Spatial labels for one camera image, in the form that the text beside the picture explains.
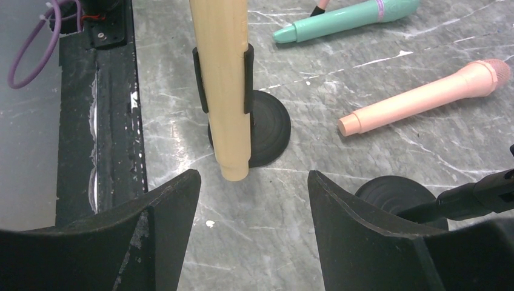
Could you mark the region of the yellow toy microphone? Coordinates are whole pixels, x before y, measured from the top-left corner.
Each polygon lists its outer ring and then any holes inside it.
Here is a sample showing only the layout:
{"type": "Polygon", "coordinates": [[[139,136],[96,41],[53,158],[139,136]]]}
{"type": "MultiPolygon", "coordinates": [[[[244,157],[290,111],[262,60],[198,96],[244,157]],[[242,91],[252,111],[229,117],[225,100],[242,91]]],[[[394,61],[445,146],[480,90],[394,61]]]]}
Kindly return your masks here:
{"type": "Polygon", "coordinates": [[[222,176],[249,172],[250,116],[245,113],[247,1],[190,1],[215,157],[222,176]]]}

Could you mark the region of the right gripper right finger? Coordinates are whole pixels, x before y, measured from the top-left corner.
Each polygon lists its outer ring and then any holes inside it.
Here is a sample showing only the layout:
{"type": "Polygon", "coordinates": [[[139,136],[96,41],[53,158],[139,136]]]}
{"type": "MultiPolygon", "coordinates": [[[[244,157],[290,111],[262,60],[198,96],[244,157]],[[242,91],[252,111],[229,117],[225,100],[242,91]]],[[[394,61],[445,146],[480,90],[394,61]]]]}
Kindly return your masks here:
{"type": "Polygon", "coordinates": [[[513,219],[458,230],[418,224],[317,170],[308,190],[326,290],[512,290],[513,219]]]}

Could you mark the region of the black mic stand with clip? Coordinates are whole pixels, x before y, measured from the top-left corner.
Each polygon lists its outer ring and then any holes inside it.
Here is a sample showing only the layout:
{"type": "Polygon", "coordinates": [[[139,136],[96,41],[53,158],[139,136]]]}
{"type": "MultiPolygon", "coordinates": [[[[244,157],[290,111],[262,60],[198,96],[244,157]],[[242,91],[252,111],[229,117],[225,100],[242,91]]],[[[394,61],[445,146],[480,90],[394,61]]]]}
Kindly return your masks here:
{"type": "Polygon", "coordinates": [[[513,169],[487,175],[434,196],[425,186],[402,176],[380,176],[355,196],[400,218],[447,230],[448,220],[462,221],[513,209],[513,169]]]}

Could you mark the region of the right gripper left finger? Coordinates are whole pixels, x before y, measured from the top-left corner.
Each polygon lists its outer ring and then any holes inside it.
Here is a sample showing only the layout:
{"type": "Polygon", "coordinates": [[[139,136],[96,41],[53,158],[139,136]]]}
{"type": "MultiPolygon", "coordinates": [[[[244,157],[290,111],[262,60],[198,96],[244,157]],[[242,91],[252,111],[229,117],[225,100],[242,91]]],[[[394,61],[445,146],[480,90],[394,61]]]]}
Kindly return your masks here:
{"type": "Polygon", "coordinates": [[[2,290],[176,290],[201,175],[64,227],[1,232],[2,290]]]}

